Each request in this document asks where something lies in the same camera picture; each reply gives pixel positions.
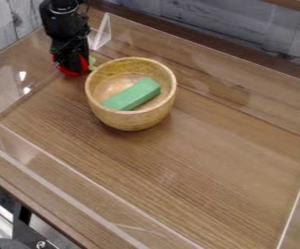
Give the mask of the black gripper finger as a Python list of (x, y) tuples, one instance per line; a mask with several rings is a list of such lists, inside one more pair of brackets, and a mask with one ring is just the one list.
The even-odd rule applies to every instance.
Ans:
[(64, 68), (69, 73), (77, 73), (80, 71), (76, 66), (76, 52), (64, 54)]
[(88, 47), (85, 45), (76, 48), (76, 66), (79, 69), (88, 67)]

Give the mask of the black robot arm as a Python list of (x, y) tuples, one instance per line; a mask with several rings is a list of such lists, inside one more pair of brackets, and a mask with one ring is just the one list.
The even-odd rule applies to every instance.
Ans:
[(43, 0), (39, 4), (44, 32), (51, 38), (52, 61), (68, 76), (79, 76), (88, 70), (87, 12), (87, 0)]

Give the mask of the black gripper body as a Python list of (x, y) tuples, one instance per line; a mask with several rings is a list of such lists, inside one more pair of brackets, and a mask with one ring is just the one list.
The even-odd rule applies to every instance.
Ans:
[(71, 38), (52, 40), (49, 53), (55, 64), (63, 64), (71, 54), (81, 54), (88, 59), (88, 33), (89, 27), (85, 25)]

